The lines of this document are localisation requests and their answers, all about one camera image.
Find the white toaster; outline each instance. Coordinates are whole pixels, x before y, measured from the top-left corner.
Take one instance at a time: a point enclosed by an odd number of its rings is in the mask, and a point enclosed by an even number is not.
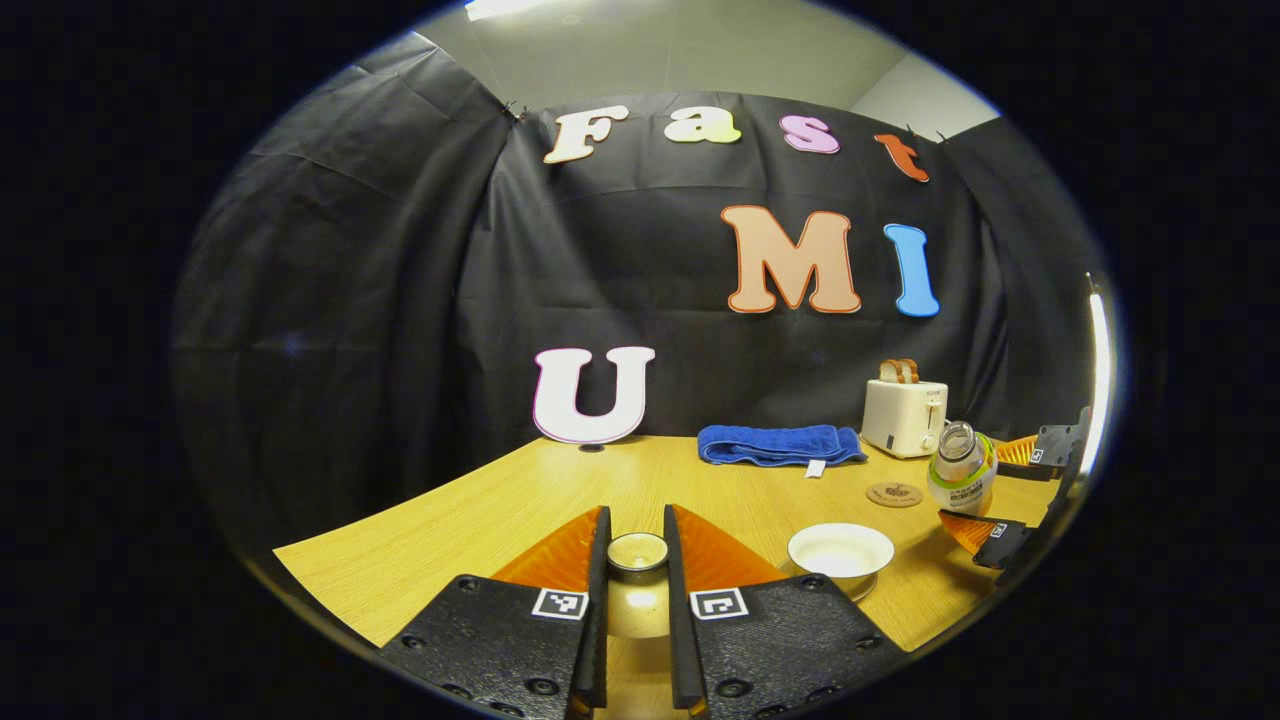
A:
[[[867,380],[863,442],[896,457],[933,455],[946,413],[943,383]]]

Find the folded towel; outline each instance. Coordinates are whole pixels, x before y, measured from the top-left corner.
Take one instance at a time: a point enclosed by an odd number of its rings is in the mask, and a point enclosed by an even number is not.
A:
[[[835,425],[778,429],[708,425],[698,433],[698,456],[712,465],[746,460],[762,468],[808,465],[810,460],[826,460],[828,465],[867,460],[858,433]]]

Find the blue letter i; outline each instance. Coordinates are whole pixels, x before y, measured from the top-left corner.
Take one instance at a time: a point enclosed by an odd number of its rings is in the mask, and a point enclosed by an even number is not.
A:
[[[913,318],[937,315],[940,305],[929,287],[929,268],[924,264],[924,231],[911,225],[884,225],[884,237],[897,247],[897,268],[902,272],[897,310]]]

